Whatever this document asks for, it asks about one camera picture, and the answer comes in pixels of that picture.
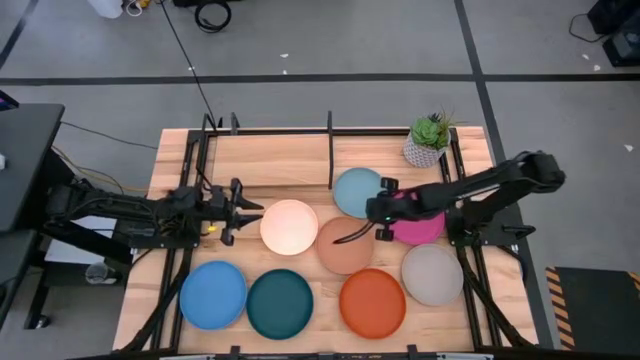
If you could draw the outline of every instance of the light blue plate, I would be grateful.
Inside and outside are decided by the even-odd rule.
[[[226,261],[200,265],[187,276],[180,291],[185,319],[202,330],[231,325],[244,310],[247,283],[240,270]]]
[[[349,169],[336,181],[333,199],[345,214],[366,219],[367,199],[376,197],[383,190],[380,178],[380,174],[371,169]]]

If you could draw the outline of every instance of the wooden table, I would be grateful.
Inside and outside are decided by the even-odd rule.
[[[160,139],[156,164],[151,178],[149,196],[160,198],[179,183],[180,170],[187,140],[187,129],[164,130]],[[485,134],[481,127],[458,128],[464,165],[469,175],[492,165]],[[309,204],[316,212],[319,225],[343,214],[335,206],[331,191],[327,189],[328,163],[325,153],[306,151],[322,144],[328,149],[328,135],[287,136],[223,136],[212,140],[207,156],[207,174],[216,181],[226,181],[229,175],[240,178],[245,186],[245,197],[268,208],[278,200],[293,198]],[[368,167],[383,176],[395,177],[400,186],[441,182],[438,166],[428,169],[412,167],[402,155],[405,136],[334,136],[334,180],[352,167]],[[290,148],[299,148],[293,153]],[[314,167],[304,167],[306,157],[315,161]],[[252,164],[239,166],[244,159]],[[450,168],[453,156],[449,153]],[[278,176],[265,179],[254,166],[278,169]],[[237,265],[251,285],[263,273],[275,268],[288,268],[298,272],[309,282],[314,295],[314,312],[306,328],[294,338],[282,341],[260,336],[249,324],[246,313],[225,330],[201,331],[188,322],[182,326],[179,352],[228,353],[232,345],[239,345],[242,353],[300,353],[300,352],[403,352],[407,344],[416,344],[418,351],[470,351],[471,334],[462,294],[447,306],[429,307],[407,296],[407,315],[402,327],[382,340],[366,340],[352,333],[342,322],[338,309],[338,294],[345,276],[331,273],[320,263],[311,247],[296,256],[281,256],[267,249],[259,234],[259,222],[235,233],[233,247],[224,246],[219,234],[202,239],[194,252],[192,269],[198,265],[224,259]],[[438,243],[450,251],[446,234]],[[400,279],[400,265],[411,247],[399,242],[377,241],[371,267],[382,269]],[[537,343],[531,312],[517,261],[498,249],[484,249],[487,272],[493,297],[520,333]],[[158,300],[165,250],[154,250],[132,270],[114,348],[128,343],[140,329]],[[489,343],[487,321],[482,305],[476,299],[483,339]],[[162,346],[168,346],[174,306],[165,317]]]

